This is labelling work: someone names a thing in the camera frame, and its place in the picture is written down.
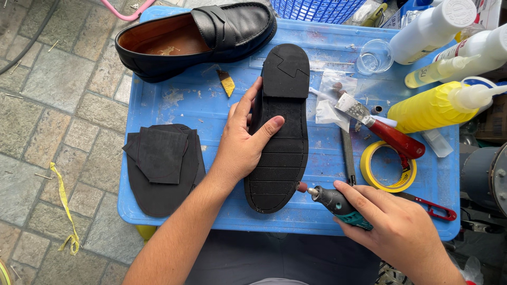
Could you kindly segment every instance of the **brown leather lining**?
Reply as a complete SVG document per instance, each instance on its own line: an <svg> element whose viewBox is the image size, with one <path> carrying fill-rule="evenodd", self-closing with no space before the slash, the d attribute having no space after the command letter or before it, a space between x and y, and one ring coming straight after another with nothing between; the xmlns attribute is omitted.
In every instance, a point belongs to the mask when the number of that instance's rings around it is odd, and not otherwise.
<svg viewBox="0 0 507 285"><path fill-rule="evenodd" d="M139 25L121 35L118 44L132 52L158 55L185 55L211 50L190 14Z"/></svg>

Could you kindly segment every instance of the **black rubber sole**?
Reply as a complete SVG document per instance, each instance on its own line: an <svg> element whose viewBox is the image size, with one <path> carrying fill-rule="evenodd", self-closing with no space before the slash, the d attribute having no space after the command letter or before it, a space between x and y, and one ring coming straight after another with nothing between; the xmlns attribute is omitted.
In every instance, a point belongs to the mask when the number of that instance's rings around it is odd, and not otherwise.
<svg viewBox="0 0 507 285"><path fill-rule="evenodd" d="M292 198L308 160L308 56L296 45L278 45L266 57L261 76L263 87L256 96L249 132L254 134L278 115L285 118L285 124L262 150L257 167L244 179L244 187L252 209L273 213Z"/></svg>

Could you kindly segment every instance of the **stone tile floor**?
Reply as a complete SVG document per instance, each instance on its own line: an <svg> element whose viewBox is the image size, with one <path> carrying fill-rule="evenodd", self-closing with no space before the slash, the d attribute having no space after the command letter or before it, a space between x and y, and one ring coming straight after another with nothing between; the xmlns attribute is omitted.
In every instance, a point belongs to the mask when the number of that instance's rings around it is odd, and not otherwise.
<svg viewBox="0 0 507 285"><path fill-rule="evenodd" d="M143 1L110 2L130 15ZM0 67L26 46L52 4L8 0L0 7ZM203 5L210 2L186 0L184 7ZM143 246L116 210L132 72L119 61L114 37L133 23L100 0L61 0L20 65L0 75L0 259L15 285L120 284ZM57 251L72 227L52 161L81 240L75 257L68 246Z"/></svg>

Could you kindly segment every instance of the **rotary tool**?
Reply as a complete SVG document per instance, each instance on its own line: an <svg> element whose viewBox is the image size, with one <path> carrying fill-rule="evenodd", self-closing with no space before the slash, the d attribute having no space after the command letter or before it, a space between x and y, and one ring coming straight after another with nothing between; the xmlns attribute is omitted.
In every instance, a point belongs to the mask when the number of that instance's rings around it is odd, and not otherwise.
<svg viewBox="0 0 507 285"><path fill-rule="evenodd" d="M298 182L296 190L300 192L308 192L312 195L314 202L319 202L326 207L331 213L346 224L357 226L365 230L373 229L370 224L350 203L347 198L336 189L326 189L321 186L310 188L304 182Z"/></svg>

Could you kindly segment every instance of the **black hose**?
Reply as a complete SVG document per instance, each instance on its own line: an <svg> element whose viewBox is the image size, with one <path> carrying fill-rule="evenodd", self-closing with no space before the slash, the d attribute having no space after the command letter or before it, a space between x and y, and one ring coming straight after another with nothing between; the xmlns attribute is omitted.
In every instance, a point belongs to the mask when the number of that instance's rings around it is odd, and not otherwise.
<svg viewBox="0 0 507 285"><path fill-rule="evenodd" d="M9 62L4 68L0 69L0 75L3 74L4 72L8 71L11 67L13 67L30 50L30 48L33 46L33 44L35 43L37 38L39 38L42 31L46 27L46 24L49 22L49 19L51 18L51 16L53 16L53 13L55 12L56 6L58 6L58 3L60 3L60 0L55 0L55 3L53 3L53 6L51 7L51 9L48 12L48 15L46 16L46 18L42 22L41 26L39 27L39 29L37 30L37 32L35 33L35 35L31 39L31 41L28 43L28 45L26 45L26 47L21 51L21 53L18 56L16 56L15 59L13 59L11 62Z"/></svg>

